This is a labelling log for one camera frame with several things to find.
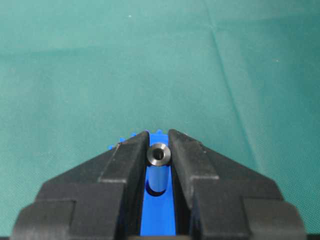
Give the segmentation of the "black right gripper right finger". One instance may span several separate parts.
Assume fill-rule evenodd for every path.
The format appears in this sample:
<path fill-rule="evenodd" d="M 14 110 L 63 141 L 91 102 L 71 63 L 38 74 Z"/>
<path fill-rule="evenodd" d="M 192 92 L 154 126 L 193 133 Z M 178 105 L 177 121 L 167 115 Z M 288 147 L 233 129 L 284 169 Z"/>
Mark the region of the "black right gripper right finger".
<path fill-rule="evenodd" d="M 278 185 L 171 129 L 176 232 L 193 240 L 304 240 L 297 208 Z"/>

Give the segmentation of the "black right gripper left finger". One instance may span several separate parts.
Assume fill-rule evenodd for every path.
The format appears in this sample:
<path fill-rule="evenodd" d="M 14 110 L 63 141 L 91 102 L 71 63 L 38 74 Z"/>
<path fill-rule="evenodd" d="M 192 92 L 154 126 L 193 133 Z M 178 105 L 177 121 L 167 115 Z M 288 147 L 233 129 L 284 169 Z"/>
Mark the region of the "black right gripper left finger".
<path fill-rule="evenodd" d="M 146 152 L 143 131 L 48 181 L 14 224 L 13 240 L 124 240 L 139 235 Z"/>

